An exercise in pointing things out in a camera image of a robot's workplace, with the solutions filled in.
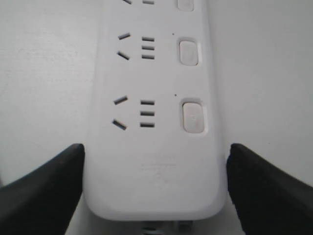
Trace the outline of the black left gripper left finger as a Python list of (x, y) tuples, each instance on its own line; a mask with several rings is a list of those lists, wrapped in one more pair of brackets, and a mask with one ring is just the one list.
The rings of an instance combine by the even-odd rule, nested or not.
[(85, 149), (72, 144), (0, 189), (2, 235), (64, 235), (83, 191)]

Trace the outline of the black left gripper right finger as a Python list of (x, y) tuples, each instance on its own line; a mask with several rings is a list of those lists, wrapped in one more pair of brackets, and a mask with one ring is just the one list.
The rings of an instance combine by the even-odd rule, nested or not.
[(246, 146), (233, 143), (228, 192), (246, 235), (311, 235), (313, 188)]

